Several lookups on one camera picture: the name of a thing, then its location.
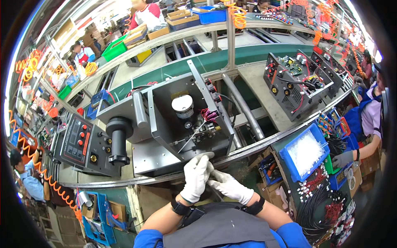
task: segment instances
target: circuit board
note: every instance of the circuit board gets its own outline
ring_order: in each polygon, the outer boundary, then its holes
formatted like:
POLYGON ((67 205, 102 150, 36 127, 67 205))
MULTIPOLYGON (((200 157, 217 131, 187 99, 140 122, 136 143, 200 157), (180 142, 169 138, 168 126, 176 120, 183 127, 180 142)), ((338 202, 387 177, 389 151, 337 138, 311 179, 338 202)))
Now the circuit board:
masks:
POLYGON ((299 76, 303 73, 302 68, 299 66, 297 61, 291 57, 285 56, 283 58, 277 58, 280 64, 285 67, 286 70, 290 71, 293 76, 299 76))

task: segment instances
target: gray apron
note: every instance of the gray apron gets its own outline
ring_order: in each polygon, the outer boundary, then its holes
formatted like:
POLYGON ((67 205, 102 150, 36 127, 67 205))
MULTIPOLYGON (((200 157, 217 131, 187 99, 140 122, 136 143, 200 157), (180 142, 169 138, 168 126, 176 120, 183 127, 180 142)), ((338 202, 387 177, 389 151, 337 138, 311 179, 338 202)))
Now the gray apron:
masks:
POLYGON ((204 207, 206 214, 192 224, 163 236, 164 248, 222 247, 245 241, 265 242, 266 248, 280 248, 269 224, 235 207, 236 202, 214 202, 204 207))

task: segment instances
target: blue sleeve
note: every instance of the blue sleeve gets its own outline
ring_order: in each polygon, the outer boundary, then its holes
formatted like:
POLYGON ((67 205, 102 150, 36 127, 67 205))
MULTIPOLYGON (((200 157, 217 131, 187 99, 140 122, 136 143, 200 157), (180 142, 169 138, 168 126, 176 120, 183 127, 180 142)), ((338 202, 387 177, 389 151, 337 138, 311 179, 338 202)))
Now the blue sleeve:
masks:
POLYGON ((95 54, 91 55, 88 59, 87 62, 92 62, 95 60, 95 54))
POLYGON ((35 200, 44 201, 44 187, 36 178, 25 178, 23 180, 23 185, 35 200))
POLYGON ((33 165, 33 159, 30 160, 27 164, 25 164, 25 170, 30 170, 30 169, 35 169, 35 166, 33 165))
POLYGON ((135 237, 134 248, 163 248, 163 234, 158 230, 145 229, 135 237))
POLYGON ((295 222, 287 223, 276 231, 289 248, 311 248, 312 246, 303 235, 302 227, 295 222))

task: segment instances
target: gray work glove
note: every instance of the gray work glove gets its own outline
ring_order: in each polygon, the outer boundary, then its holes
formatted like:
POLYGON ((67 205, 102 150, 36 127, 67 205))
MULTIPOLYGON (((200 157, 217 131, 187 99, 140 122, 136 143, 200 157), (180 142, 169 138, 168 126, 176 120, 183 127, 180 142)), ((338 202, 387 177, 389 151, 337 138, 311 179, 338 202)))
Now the gray work glove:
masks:
POLYGON ((336 155, 332 159, 333 168, 343 168, 348 163, 353 162, 353 151, 344 152, 342 154, 336 155))

